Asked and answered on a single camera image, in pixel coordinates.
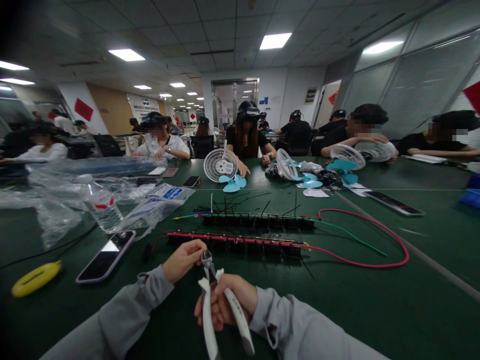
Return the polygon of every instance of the water bottle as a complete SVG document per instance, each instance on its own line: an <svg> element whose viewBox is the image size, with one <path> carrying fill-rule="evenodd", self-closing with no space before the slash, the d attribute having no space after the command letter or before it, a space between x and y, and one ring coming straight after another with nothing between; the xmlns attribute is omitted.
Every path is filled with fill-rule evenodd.
<svg viewBox="0 0 480 360"><path fill-rule="evenodd" d="M117 227L124 217L110 191L94 182L90 174L77 176L76 180L80 184L87 185L87 191L82 196L82 200L98 226L107 234L117 232Z"/></svg>

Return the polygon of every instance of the black smartphone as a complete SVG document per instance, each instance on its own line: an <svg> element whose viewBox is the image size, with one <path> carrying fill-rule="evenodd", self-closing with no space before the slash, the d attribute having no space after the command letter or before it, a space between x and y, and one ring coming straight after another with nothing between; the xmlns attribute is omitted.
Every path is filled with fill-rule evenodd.
<svg viewBox="0 0 480 360"><path fill-rule="evenodd" d="M401 201L395 200L379 191L365 191L364 194L407 217L420 217L425 215L424 212L408 206Z"/></svg>
<svg viewBox="0 0 480 360"><path fill-rule="evenodd" d="M78 275L77 284L98 283L106 279L135 238L136 231L114 234Z"/></svg>
<svg viewBox="0 0 480 360"><path fill-rule="evenodd" d="M200 182L200 176L190 176L184 183L183 187L193 188L197 183Z"/></svg>

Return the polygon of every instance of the ceiling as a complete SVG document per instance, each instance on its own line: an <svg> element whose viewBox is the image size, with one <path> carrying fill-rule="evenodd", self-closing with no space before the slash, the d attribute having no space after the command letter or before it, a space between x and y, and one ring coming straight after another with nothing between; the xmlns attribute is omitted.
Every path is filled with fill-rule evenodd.
<svg viewBox="0 0 480 360"><path fill-rule="evenodd" d="M329 64L368 45L441 0L44 0L19 21L2 69L40 87L86 81L159 98L202 96L202 72ZM361 37L401 17L351 46ZM292 32L282 49L259 50L264 35ZM130 48L146 61L108 52ZM95 62L92 64L75 64ZM184 83L173 88L170 83ZM139 90L134 85L147 85Z"/></svg>

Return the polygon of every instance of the pliers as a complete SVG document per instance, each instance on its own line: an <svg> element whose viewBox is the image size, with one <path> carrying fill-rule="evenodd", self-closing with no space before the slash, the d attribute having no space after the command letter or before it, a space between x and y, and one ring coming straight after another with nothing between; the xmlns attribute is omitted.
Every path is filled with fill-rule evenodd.
<svg viewBox="0 0 480 360"><path fill-rule="evenodd" d="M210 360L220 360L219 347L217 345L217 339L215 337L214 325L212 322L212 311L210 308L211 301L211 288L210 288L210 271L215 276L217 282L220 282L224 269L220 269L215 272L214 262L212 254L208 250L204 250L201 253L201 262L203 263L203 269L205 270L205 277L198 281L201 287L202 298L202 322L203 322L203 335L205 337L206 350ZM233 316L235 317L238 330L240 331L241 341L246 353L250 356L255 355L254 344L252 342L252 336L250 335L249 324L245 318L245 314L242 310L239 300L235 296L234 292L228 287L224 292L228 303L230 304Z"/></svg>

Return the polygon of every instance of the hand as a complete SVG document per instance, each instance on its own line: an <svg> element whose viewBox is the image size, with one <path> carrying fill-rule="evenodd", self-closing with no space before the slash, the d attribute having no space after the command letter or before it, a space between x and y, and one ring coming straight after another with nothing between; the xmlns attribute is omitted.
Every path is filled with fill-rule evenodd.
<svg viewBox="0 0 480 360"><path fill-rule="evenodd" d="M200 239L184 242L180 245L161 266L168 281L175 284L189 272L194 264L200 266L202 264L200 257L206 249L207 245Z"/></svg>
<svg viewBox="0 0 480 360"><path fill-rule="evenodd" d="M268 154L261 156L261 164L262 164L262 165L268 165L268 164L270 164L270 156L269 156Z"/></svg>
<svg viewBox="0 0 480 360"><path fill-rule="evenodd" d="M216 282L212 283L211 320L214 330L218 332L224 329L224 324L237 324L230 303L224 294L226 288L230 288L240 302L248 324L255 313L259 298L257 288L238 275L223 274L218 285ZM198 298L193 314L198 318L198 325L202 326L202 296Z"/></svg>

